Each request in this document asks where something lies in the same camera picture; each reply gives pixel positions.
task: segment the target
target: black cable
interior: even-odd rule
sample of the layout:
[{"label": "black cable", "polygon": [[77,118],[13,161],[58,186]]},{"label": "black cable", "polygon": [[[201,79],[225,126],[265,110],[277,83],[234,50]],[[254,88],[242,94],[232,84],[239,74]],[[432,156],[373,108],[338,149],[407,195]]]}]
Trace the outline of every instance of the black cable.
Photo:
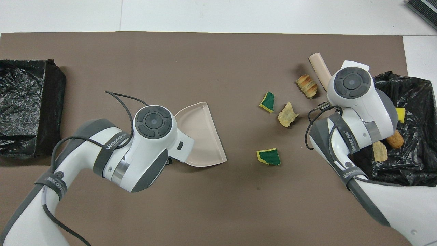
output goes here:
[{"label": "black cable", "polygon": [[331,131],[329,132],[329,140],[328,140],[328,142],[329,142],[329,154],[332,156],[332,158],[333,158],[333,160],[334,161],[337,161],[343,168],[345,168],[344,166],[343,166],[343,164],[340,162],[340,159],[339,158],[337,158],[337,156],[335,155],[335,153],[334,153],[334,149],[333,149],[333,147],[332,147],[332,136],[333,136],[333,134],[334,134],[334,130],[335,129],[337,129],[337,127],[336,127],[336,122],[333,122],[333,126],[332,126],[332,128],[331,128]]},{"label": "black cable", "polygon": [[115,149],[120,149],[120,148],[123,148],[124,146],[126,146],[130,141],[131,141],[131,139],[132,139],[132,136],[134,135],[134,120],[132,119],[132,114],[131,114],[131,112],[129,111],[129,109],[126,107],[126,104],[124,104],[124,102],[118,97],[118,96],[116,96],[116,94],[115,93],[113,93],[113,92],[110,92],[110,91],[105,91],[106,93],[108,93],[109,95],[111,95],[111,96],[113,96],[119,103],[121,103],[121,105],[123,106],[123,108],[126,110],[126,112],[128,113],[128,115],[129,115],[129,119],[130,119],[130,121],[131,121],[131,135],[129,136],[129,138],[128,138],[128,140],[124,143],[124,144],[121,144],[121,145],[119,145],[119,146],[117,146]]},{"label": "black cable", "polygon": [[53,214],[49,211],[49,208],[47,207],[47,204],[44,204],[42,206],[42,208],[44,209],[45,214],[50,218],[51,221],[53,221],[59,227],[64,229],[66,232],[68,232],[71,235],[73,235],[73,236],[77,237],[78,239],[80,239],[86,245],[91,246],[91,244],[85,238],[83,238],[81,235],[79,235],[78,233],[76,233],[72,229],[68,228],[66,225],[64,225],[62,222],[60,222],[58,219],[56,219],[55,216],[53,216]]},{"label": "black cable", "polygon": [[96,142],[96,141],[90,139],[89,137],[70,136],[70,137],[66,137],[66,138],[62,139],[61,141],[59,141],[59,142],[55,145],[55,147],[53,148],[53,151],[52,151],[52,159],[51,159],[51,161],[50,161],[50,171],[51,171],[52,173],[54,173],[55,170],[56,170],[56,168],[57,168],[57,167],[55,166],[56,151],[58,150],[58,148],[59,148],[59,146],[60,146],[61,144],[63,144],[64,142],[66,142],[67,140],[70,140],[70,139],[81,139],[81,140],[85,140],[85,141],[91,142],[91,143],[93,143],[93,144],[95,144],[95,145],[97,145],[97,146],[99,146],[99,147],[101,147],[101,148],[103,147],[103,144],[101,144],[101,143],[99,143],[99,142]]},{"label": "black cable", "polygon": [[133,100],[135,100],[135,101],[138,101],[138,102],[140,102],[140,103],[142,103],[142,104],[144,104],[144,105],[146,105],[146,106],[149,106],[146,102],[144,102],[144,101],[142,101],[142,100],[140,100],[140,99],[138,99],[138,98],[135,98],[135,97],[132,97],[132,96],[128,96],[128,95],[123,95],[123,94],[120,94],[120,93],[115,93],[115,92],[112,92],[114,95],[117,95],[117,96],[121,96],[121,97],[126,97],[126,98],[129,98],[129,99],[133,99]]},{"label": "black cable", "polygon": [[311,147],[308,146],[307,136],[308,136],[309,129],[310,129],[311,126],[314,124],[314,122],[317,120],[317,118],[319,118],[319,117],[320,117],[324,112],[326,112],[326,111],[328,111],[328,110],[331,110],[331,109],[337,109],[337,110],[340,112],[340,116],[343,115],[343,109],[342,109],[340,106],[338,106],[338,105],[332,105],[332,106],[326,107],[326,108],[324,108],[324,109],[321,109],[321,110],[320,110],[321,112],[318,113],[318,115],[317,115],[314,119],[311,119],[311,118],[310,118],[310,114],[311,114],[312,112],[316,111],[316,109],[312,109],[312,110],[310,110],[310,111],[308,112],[309,125],[308,125],[308,127],[306,128],[306,131],[305,131],[305,146],[306,146],[309,150],[313,150],[313,149],[314,149],[314,148],[311,148]]},{"label": "black cable", "polygon": [[[126,146],[131,141],[133,133],[134,133],[134,127],[133,127],[133,118],[132,118],[131,112],[129,111],[127,106],[123,103],[123,101],[118,96],[126,97],[126,98],[130,98],[130,99],[136,100],[136,101],[141,102],[142,104],[144,104],[146,106],[148,106],[148,104],[143,102],[142,100],[140,100],[138,98],[134,98],[134,97],[131,97],[131,96],[128,96],[128,95],[123,95],[123,94],[119,94],[119,93],[113,93],[113,92],[110,92],[110,91],[105,91],[105,92],[110,94],[111,96],[113,96],[123,106],[123,108],[128,113],[129,119],[131,121],[131,135],[129,136],[129,139],[124,144],[121,144],[121,145],[119,145],[119,146],[117,146],[115,148],[115,149],[120,149],[120,148]],[[99,146],[101,148],[103,147],[103,144],[101,144],[101,143],[99,143],[97,141],[94,141],[94,140],[90,139],[89,137],[82,137],[82,136],[70,136],[70,137],[66,137],[66,138],[62,139],[61,141],[59,141],[55,145],[55,147],[53,148],[52,158],[51,158],[51,161],[50,161],[50,172],[51,173],[54,173],[56,168],[57,168],[55,166],[55,157],[56,157],[56,152],[57,152],[59,146],[61,146],[61,144],[65,143],[67,140],[70,140],[70,139],[81,139],[81,140],[85,140],[85,141],[91,142],[91,143],[93,143],[93,144],[95,144],[95,145],[97,145],[97,146]],[[71,235],[77,237],[79,240],[81,240],[86,245],[91,246],[91,244],[86,239],[84,239],[81,235],[79,235],[78,233],[76,233],[72,229],[68,228],[65,224],[63,224],[58,219],[56,219],[56,217],[47,208],[47,204],[43,204],[42,208],[44,209],[45,214],[50,218],[51,221],[53,221],[59,227],[64,229],[66,232],[68,232]]]}]

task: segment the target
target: circular button panel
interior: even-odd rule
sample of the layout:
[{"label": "circular button panel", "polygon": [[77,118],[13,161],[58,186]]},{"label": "circular button panel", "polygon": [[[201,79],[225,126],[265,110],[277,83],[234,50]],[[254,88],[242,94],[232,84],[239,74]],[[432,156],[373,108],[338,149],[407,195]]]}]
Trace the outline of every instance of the circular button panel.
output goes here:
[{"label": "circular button panel", "polygon": [[372,78],[362,68],[346,67],[334,79],[334,89],[343,98],[354,99],[366,94]]},{"label": "circular button panel", "polygon": [[135,128],[148,139],[164,137],[170,132],[172,125],[170,112],[157,105],[141,109],[135,118]]}]

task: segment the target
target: beige handle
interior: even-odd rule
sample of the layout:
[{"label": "beige handle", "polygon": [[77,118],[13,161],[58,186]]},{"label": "beige handle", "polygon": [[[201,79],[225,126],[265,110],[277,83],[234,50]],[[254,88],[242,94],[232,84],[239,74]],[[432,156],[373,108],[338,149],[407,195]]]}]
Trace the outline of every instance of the beige handle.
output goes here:
[{"label": "beige handle", "polygon": [[331,79],[331,73],[329,72],[328,67],[323,61],[322,56],[320,55],[320,53],[312,54],[309,57],[309,62],[311,63],[314,71],[316,72],[317,77],[319,77],[323,89],[325,89],[326,91],[326,89],[328,88],[329,80]]}]

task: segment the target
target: black plastic bag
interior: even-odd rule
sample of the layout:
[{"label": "black plastic bag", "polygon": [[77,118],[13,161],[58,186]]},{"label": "black plastic bag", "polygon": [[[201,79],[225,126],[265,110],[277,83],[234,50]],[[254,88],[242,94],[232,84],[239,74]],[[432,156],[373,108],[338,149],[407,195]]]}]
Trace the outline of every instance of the black plastic bag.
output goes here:
[{"label": "black plastic bag", "polygon": [[65,82],[53,60],[0,60],[0,156],[51,154],[60,140]]},{"label": "black plastic bag", "polygon": [[404,77],[391,71],[374,78],[375,88],[383,91],[395,107],[405,108],[405,123],[397,130],[404,138],[400,149],[386,141],[388,160],[376,162],[372,146],[353,155],[355,164],[374,181],[403,186],[436,186],[437,184],[437,114],[431,82]]}]

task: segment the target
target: bread piece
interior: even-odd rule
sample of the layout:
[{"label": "bread piece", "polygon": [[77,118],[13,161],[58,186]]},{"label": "bread piece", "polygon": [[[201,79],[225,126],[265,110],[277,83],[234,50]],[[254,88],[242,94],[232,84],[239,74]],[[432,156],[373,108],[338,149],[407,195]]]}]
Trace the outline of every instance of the bread piece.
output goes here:
[{"label": "bread piece", "polygon": [[399,149],[404,144],[404,139],[402,138],[398,130],[395,131],[395,134],[393,134],[393,136],[389,136],[388,138],[386,138],[386,140],[387,143],[395,149]]},{"label": "bread piece", "polygon": [[296,84],[307,98],[312,99],[316,95],[317,85],[309,75],[305,74],[299,77],[299,79],[296,80]]}]

